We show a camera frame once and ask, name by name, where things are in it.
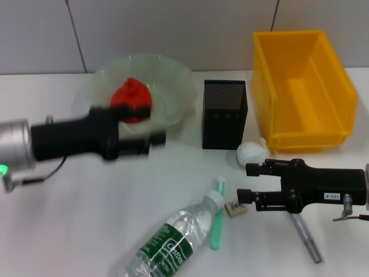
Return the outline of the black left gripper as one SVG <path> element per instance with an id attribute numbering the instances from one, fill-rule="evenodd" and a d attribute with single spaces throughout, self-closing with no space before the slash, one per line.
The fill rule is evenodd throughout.
<path id="1" fill-rule="evenodd" d="M 149 118 L 149 106 L 113 106 L 111 112 L 92 108 L 76 120 L 31 126 L 32 149 L 37 161 L 86 153 L 115 160 L 118 155 L 147 155 L 151 147 L 166 143 L 166 132 L 119 140 L 119 119 Z"/>

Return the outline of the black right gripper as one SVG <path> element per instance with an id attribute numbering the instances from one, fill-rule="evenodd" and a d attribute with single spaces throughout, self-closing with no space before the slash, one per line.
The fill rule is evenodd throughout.
<path id="1" fill-rule="evenodd" d="M 362 169 L 319 169 L 302 159 L 265 159 L 261 164 L 247 163 L 249 177 L 281 177 L 281 192 L 253 192 L 237 189 L 238 202 L 255 204 L 257 211 L 288 211 L 299 214 L 309 204 L 343 204 L 346 194 L 353 205 L 365 205 L 367 185 Z"/>

